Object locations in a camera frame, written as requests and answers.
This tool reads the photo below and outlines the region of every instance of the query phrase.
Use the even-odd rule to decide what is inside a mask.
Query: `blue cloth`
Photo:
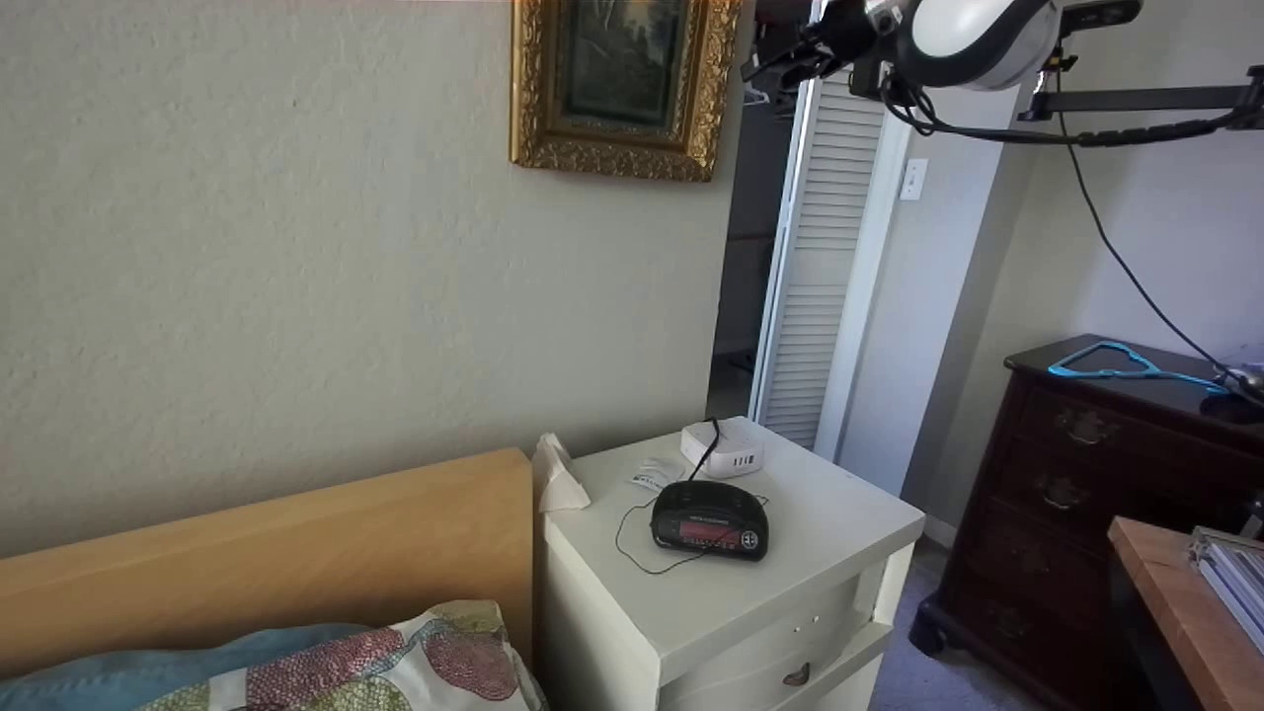
[[[0,711],[134,711],[167,693],[209,675],[281,661],[325,641],[360,632],[354,625],[301,625],[238,637],[198,650],[102,650],[0,682]]]

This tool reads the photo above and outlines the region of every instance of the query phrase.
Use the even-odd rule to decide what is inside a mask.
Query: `closet door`
[[[797,87],[749,420],[836,456],[907,129],[848,76]]]

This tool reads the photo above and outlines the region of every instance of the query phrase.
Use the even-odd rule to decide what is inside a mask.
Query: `framed painting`
[[[707,183],[741,0],[513,0],[510,158]]]

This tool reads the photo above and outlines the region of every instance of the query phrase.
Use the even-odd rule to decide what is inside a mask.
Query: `bed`
[[[534,540],[534,470],[521,452],[491,452],[6,557],[0,707],[4,687],[60,665],[320,625],[442,621],[492,632],[528,666]]]

